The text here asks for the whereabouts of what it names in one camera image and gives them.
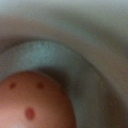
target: gray surface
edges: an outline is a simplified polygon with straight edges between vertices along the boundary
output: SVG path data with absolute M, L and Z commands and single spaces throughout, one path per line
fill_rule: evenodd
M 69 48 L 33 41 L 8 48 L 0 55 L 0 79 L 23 70 L 45 72 L 62 84 L 72 100 L 78 128 L 126 127 L 125 108 L 113 95 L 114 91 L 110 91 L 89 63 Z

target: dark brown spot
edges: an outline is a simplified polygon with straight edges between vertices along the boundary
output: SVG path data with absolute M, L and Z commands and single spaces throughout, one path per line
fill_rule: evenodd
M 14 88 L 16 88 L 16 83 L 11 83 L 10 84 L 10 89 L 14 89 Z
M 33 121 L 35 119 L 35 110 L 31 107 L 28 107 L 25 110 L 25 116 L 29 121 Z
M 37 88 L 38 88 L 38 89 L 43 89 L 43 87 L 44 87 L 44 84 L 43 84 L 43 83 L 38 83 L 38 84 L 37 84 Z
M 66 94 L 66 92 L 65 92 L 65 90 L 64 90 L 63 88 L 60 88 L 60 91 L 61 91 L 61 93 L 62 93 L 63 95 Z

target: pink egg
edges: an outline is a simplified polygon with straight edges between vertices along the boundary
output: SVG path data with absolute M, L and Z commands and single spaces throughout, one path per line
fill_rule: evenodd
M 76 119 L 57 82 L 27 71 L 0 84 L 0 128 L 76 128 Z

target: red spot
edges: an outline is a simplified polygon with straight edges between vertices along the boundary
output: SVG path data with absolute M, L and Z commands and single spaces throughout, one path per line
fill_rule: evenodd
M 10 84 L 10 89 L 14 89 L 14 88 L 16 88 L 16 83 L 11 83 Z
M 43 87 L 44 87 L 44 85 L 43 85 L 42 83 L 38 83 L 38 84 L 37 84 L 37 88 L 38 88 L 38 89 L 43 89 Z
M 25 116 L 28 120 L 32 121 L 35 119 L 35 111 L 33 108 L 31 107 L 28 107 L 26 110 L 25 110 Z

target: blurry background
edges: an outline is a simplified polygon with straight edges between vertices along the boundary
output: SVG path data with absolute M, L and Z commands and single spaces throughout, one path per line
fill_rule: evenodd
M 0 0 L 0 78 L 23 69 L 17 64 L 17 61 L 24 62 L 18 48 L 25 57 L 30 50 L 26 49 L 28 44 L 21 48 L 21 43 L 33 40 L 57 42 L 63 45 L 63 49 L 70 48 L 75 52 L 76 62 L 76 56 L 85 61 L 85 64 L 82 64 L 83 60 L 79 61 L 76 67 L 79 74 L 86 74 L 80 82 L 85 80 L 86 84 L 75 88 L 69 86 L 68 89 L 76 110 L 78 128 L 127 128 L 127 21 L 126 0 Z M 65 55 L 61 50 L 56 51 L 54 55 L 58 55 L 58 51 L 61 53 L 58 60 Z M 9 58 L 13 58 L 13 62 L 8 62 Z M 81 64 L 86 65 L 83 66 L 85 70 L 80 69 Z M 79 93 L 73 95 L 72 92 L 78 88 Z M 82 90 L 83 95 L 75 102 Z

